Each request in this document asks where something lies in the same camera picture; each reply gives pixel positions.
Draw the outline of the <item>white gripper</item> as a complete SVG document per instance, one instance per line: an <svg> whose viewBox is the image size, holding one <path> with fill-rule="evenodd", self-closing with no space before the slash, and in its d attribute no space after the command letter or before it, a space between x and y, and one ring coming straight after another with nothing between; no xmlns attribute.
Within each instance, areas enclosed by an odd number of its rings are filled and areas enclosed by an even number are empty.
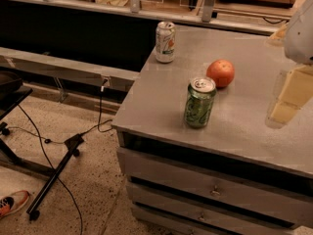
<svg viewBox="0 0 313 235"><path fill-rule="evenodd" d="M313 0L305 0L289 23L272 33L267 43L284 45L287 58L305 64L281 70L277 76L265 123L280 129L313 97Z"/></svg>

